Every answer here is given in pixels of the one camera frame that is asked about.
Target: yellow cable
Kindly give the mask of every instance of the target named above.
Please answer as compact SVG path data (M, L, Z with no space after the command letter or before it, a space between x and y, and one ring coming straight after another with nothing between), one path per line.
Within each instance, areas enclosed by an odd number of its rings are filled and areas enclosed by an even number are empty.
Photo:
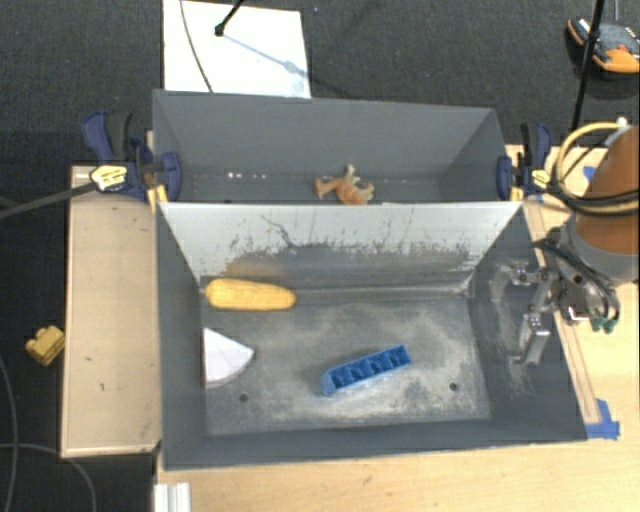
M620 125L614 122L600 122L600 123L591 123L583 126L582 128L578 128L576 131L569 134L566 140L563 142L562 146L560 146L560 150L558 151L558 157L556 158L556 163L554 166L553 173L555 174L556 181L562 192L571 197L572 199L581 199L578 198L575 194L573 194L564 183L562 183L562 176L560 176L560 171L562 171L562 167L564 165L564 159L569 151L569 147L580 137L583 135L594 132L596 130L619 130ZM593 213L624 213L628 210L637 210L638 209L638 200L627 201L620 204L614 204L610 206L585 206L581 205L580 210L584 212L593 212Z

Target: blue tape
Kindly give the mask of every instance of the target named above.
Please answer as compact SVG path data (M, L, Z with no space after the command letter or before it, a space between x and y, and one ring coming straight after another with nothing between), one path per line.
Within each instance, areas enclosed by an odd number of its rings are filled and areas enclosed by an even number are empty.
M590 165L585 165L582 172L584 173L584 177L587 178L587 181L591 181L591 178L593 178L593 175L596 172L596 168L591 167Z
M609 413L609 406L604 400L596 398L602 421L591 425L585 425L589 439L613 439L620 436L620 422L613 421Z

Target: bin floor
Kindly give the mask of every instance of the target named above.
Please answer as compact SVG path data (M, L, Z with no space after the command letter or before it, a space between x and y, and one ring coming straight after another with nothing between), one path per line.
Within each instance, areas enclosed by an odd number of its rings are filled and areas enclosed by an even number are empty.
M235 380L206 393L209 435L483 419L490 415L467 299L297 305L223 312L202 327L255 350ZM412 363L326 397L329 368L404 343Z

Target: black cable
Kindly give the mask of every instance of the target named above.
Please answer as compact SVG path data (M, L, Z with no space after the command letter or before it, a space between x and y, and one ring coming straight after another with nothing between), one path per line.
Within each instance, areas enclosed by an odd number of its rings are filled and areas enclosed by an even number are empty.
M567 171L564 173L564 176L562 176L562 178L560 179L560 183L564 183L564 181L569 177L569 174L573 172L573 170L578 166L578 164L582 162L588 155L590 155L594 149L602 146L602 144L604 144L604 141L606 141L609 137L610 137L609 134L605 135L599 141L597 141L595 144L589 147L589 149L587 149L584 153L582 153L576 159L576 161L571 164L571 167L569 167Z
M13 448L13 444L0 444L0 450L6 450L8 448ZM58 456L58 452L53 448L48 448L46 446L41 446L39 444L31 444L31 443L20 443L18 444L18 448L21 450L34 450L38 452L48 453L50 455ZM91 511L97 512L98 510L98 500L96 498L96 488L93 485L93 481L91 477L87 474L84 468L78 464L77 461L73 459L61 459L62 462L68 462L73 466L73 468L80 473L80 476L84 479L87 484L87 488L89 489L89 493L91 494Z
M9 478L9 487L7 488L7 501L4 505L4 512L11 510L11 502L13 501L13 491L16 486L16 475L18 474L18 452L19 452L19 437L18 437L18 412L16 411L16 401L13 396L13 389L11 388L11 381L9 380L9 373L4 365L4 359L0 354L0 370L4 378L4 384L7 389L7 398L9 399L9 410L11 412L11 425L13 430L13 443L6 445L7 448L13 449L13 457L11 463L11 477Z
M193 58L196 60L196 64L198 65L198 69L200 70L200 75L202 75L202 79L204 83L207 85L207 89L209 92L213 94L213 88L207 79L207 75L204 72L204 68L202 67L202 63L200 62L200 58L198 57L198 53L196 52L196 47L193 45L193 41L191 39L191 32L189 32L189 26L187 25L187 17L184 14L184 5L183 0L180 1L180 16L182 16L182 25L184 26L184 31L187 34L187 40L189 41L189 46L191 47L191 53L193 54Z
M19 204L18 206L13 206L12 208L1 210L0 220L13 217L14 215L18 215L20 213L26 213L28 211L35 210L36 208L40 208L42 206L47 206L49 204L58 203L60 201L67 201L74 197L86 194L87 192L95 192L95 190L96 186L94 183L86 183L70 190L64 190L62 192L57 192L56 194L51 194L50 196L36 199L35 201L29 201L28 203Z
M9 373L7 372L7 368L4 364L4 359L2 355L0 355L0 372L4 378L4 383L7 388L7 397L9 399L9 410L11 412L11 423L13 428L13 442L11 443L2 443L0 444L0 450L13 450L13 458L11 463L11 478L9 479L9 487L7 489L7 501L5 502L4 512L10 512L11 503L13 501L13 493L16 486L16 475L18 473L18 454L20 450L35 450L44 453L48 453L51 455L58 456L58 452L53 450L52 448L48 448L46 446L40 446L38 444L31 443L20 443L18 436L18 412L16 410L16 401L13 395L13 388L11 387L11 381L9 380ZM97 512L98 510L98 500L96 498L96 489L93 485L91 477L87 474L80 464L78 464L73 459L67 459L63 462L68 462L71 464L78 473L84 478L87 487L89 488L89 493L91 494L91 510L92 512Z

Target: blue block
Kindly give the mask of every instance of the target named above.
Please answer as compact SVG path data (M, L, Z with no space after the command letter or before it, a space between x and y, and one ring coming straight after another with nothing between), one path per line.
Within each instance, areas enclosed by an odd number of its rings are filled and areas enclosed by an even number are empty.
M336 391L411 364L404 345L370 354L327 370L320 379L322 392L331 396Z

